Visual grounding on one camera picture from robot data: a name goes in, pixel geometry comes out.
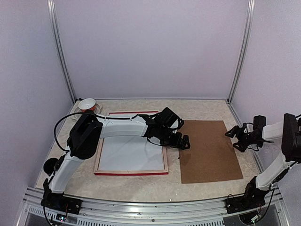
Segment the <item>brown cardboard backing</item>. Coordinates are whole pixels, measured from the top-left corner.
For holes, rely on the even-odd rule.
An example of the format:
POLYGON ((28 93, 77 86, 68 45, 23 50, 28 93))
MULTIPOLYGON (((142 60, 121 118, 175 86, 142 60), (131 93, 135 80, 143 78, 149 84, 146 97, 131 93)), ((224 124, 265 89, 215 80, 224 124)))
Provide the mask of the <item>brown cardboard backing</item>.
POLYGON ((187 120, 180 129, 190 148, 179 151, 183 184, 238 180, 243 174, 224 121, 187 120))

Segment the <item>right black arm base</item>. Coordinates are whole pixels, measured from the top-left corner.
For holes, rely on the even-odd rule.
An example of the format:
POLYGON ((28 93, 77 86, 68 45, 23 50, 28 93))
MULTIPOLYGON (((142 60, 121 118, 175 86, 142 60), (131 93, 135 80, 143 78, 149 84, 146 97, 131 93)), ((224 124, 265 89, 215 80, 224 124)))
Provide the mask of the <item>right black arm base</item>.
POLYGON ((228 197, 224 200, 228 214, 258 208, 265 205, 265 196, 270 192, 270 186, 259 189, 256 185, 256 178, 253 177, 246 185, 243 195, 228 197))

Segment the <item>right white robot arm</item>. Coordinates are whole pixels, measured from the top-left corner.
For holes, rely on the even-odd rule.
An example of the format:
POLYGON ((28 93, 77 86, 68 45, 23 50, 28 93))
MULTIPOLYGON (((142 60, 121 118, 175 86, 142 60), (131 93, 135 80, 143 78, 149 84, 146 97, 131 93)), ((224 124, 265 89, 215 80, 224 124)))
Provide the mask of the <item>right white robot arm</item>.
POLYGON ((266 124, 266 117, 257 115, 253 122, 234 126, 225 136, 236 138, 233 147, 244 152, 247 149, 274 149, 275 160, 254 179, 257 190, 267 191, 280 181, 295 164, 301 162, 301 116, 285 113, 280 122, 266 124))

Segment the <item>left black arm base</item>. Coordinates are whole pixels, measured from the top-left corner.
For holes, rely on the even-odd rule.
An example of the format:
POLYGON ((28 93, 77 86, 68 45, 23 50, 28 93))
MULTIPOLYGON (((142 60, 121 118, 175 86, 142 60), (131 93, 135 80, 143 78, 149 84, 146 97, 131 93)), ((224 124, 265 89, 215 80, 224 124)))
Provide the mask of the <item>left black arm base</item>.
POLYGON ((48 179, 45 179, 43 189, 44 194, 41 200, 41 206, 65 213, 79 214, 82 205, 81 199, 67 197, 64 193, 53 193, 49 188, 48 179))

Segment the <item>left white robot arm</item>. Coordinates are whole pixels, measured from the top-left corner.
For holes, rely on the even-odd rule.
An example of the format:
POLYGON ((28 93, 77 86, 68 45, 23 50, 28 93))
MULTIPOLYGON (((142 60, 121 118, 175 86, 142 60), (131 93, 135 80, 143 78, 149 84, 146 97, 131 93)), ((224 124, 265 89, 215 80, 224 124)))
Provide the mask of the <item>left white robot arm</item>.
POLYGON ((133 117, 109 117, 91 111, 80 114, 67 139, 64 154, 60 158, 50 158, 43 166, 48 175, 43 183, 47 201, 55 209, 66 205, 64 193, 66 185, 80 164, 97 151, 99 140, 107 137, 134 136, 159 140, 162 147, 186 150, 190 148, 189 136, 178 130, 184 125, 183 119, 175 113, 137 114, 133 117))

